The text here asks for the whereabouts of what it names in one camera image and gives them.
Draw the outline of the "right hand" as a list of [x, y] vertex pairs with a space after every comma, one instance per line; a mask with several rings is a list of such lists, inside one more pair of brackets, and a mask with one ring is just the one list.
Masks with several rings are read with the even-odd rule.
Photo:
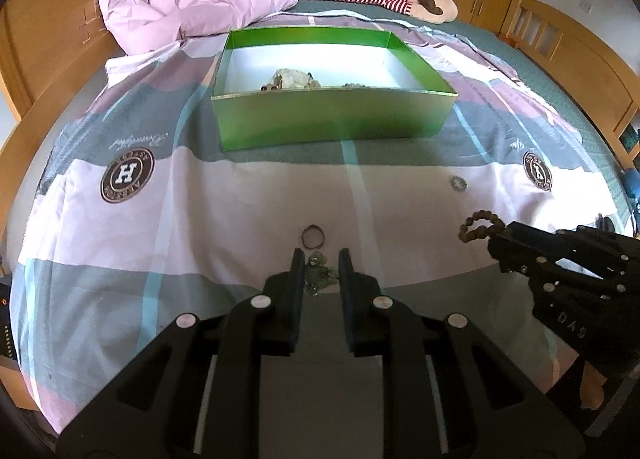
[[582, 372], [582, 384], [579, 389], [580, 407], [588, 410], [598, 410], [604, 403], [606, 378], [592, 364], [585, 363]]

